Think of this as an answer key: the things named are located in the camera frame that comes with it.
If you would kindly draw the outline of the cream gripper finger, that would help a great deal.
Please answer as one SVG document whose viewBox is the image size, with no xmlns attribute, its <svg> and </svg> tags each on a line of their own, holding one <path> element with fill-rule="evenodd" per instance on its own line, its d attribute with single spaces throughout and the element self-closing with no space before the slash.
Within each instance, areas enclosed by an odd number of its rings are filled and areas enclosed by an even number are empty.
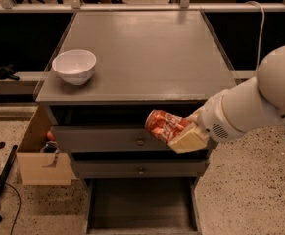
<svg viewBox="0 0 285 235">
<path fill-rule="evenodd" d="M 196 123 L 190 123 L 168 145 L 178 154 L 194 152 L 206 148 L 209 138 L 210 135 L 204 129 Z"/>
<path fill-rule="evenodd" d="M 194 122 L 196 124 L 199 123 L 200 121 L 200 112 L 201 112 L 202 108 L 197 109 L 196 111 L 194 111 L 193 113 L 191 113 L 186 119 L 188 121 Z"/>
</svg>

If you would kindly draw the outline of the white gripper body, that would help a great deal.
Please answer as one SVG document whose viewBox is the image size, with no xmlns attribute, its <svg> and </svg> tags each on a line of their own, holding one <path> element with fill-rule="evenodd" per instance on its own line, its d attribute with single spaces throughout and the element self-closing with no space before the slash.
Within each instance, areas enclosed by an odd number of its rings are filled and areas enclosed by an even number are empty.
<svg viewBox="0 0 285 235">
<path fill-rule="evenodd" d="M 227 119 L 223 109 L 223 98 L 227 90 L 223 90 L 209 98 L 199 109 L 198 124 L 213 141 L 225 143 L 245 135 L 237 130 Z"/>
</svg>

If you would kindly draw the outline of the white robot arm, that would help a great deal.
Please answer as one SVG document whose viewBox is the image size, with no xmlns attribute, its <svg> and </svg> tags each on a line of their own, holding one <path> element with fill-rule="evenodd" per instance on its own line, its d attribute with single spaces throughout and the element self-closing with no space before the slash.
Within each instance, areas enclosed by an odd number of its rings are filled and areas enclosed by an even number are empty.
<svg viewBox="0 0 285 235">
<path fill-rule="evenodd" d="M 270 52 L 256 74 L 215 95 L 188 117 L 191 124 L 168 145 L 177 153 L 225 143 L 247 132 L 285 124 L 285 46 Z"/>
</svg>

